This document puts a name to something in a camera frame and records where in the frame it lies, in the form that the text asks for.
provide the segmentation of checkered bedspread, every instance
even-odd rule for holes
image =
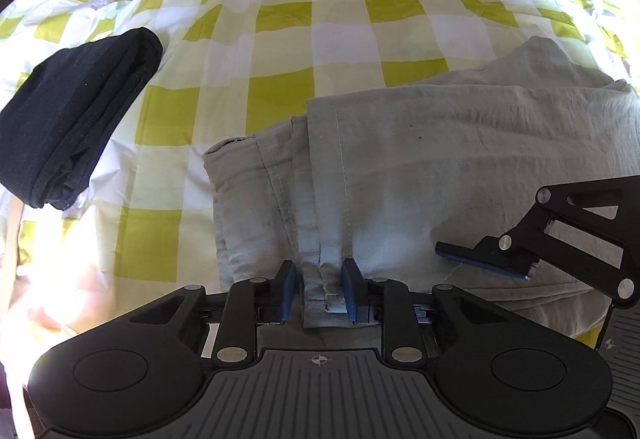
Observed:
[[[17,0],[0,15],[0,106],[60,48],[137,26],[165,47],[76,206],[62,218],[27,209],[22,263],[42,283],[42,268],[62,275],[74,253],[92,261],[114,295],[109,316],[188,283],[216,291],[201,158],[214,143],[300,114],[314,96],[481,66],[532,35],[636,84],[638,11],[640,0]],[[38,241],[44,222],[60,228],[55,253]],[[52,303],[72,295],[44,285]]]

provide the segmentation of black cloth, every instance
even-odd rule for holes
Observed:
[[[33,208],[71,207],[161,57],[141,27],[36,66],[0,112],[0,183]]]

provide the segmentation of yellow and white checkered fabric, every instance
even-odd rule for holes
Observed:
[[[201,155],[219,140],[300,114],[314,96],[481,66],[532,35],[636,83],[638,11],[640,0],[17,0],[0,15],[0,106],[61,48],[138,26],[162,40],[161,68],[82,201],[122,313],[180,285],[218,288]],[[40,217],[26,212],[24,263]]]

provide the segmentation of folded clothing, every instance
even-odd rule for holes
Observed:
[[[141,27],[36,66],[0,112],[0,183],[33,208],[72,206],[161,58],[160,40]]]
[[[525,281],[455,266],[433,248],[500,235],[544,184],[640,172],[640,101],[625,82],[575,66],[535,37],[482,69],[315,98],[307,107],[305,117],[205,155],[216,237],[226,244],[224,287],[293,259],[305,327],[348,326],[340,264],[354,257],[366,277],[421,292],[447,281],[565,334],[602,318],[604,295],[546,263]],[[239,180],[249,163],[240,148],[252,153],[249,182]],[[261,238],[253,239],[257,228]],[[612,247],[570,228],[552,234],[616,259]]]

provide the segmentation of folded gray garment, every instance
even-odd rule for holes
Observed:
[[[348,326],[340,263],[353,256],[365,276],[425,292],[446,280],[579,333],[603,316],[603,295],[545,263],[520,281],[452,265],[433,247],[500,235],[544,184],[637,174],[638,114],[626,83],[571,64],[545,38],[482,69],[312,99],[306,117],[205,155],[222,284],[271,276],[292,259],[304,326]],[[619,259],[604,243],[554,229]]]

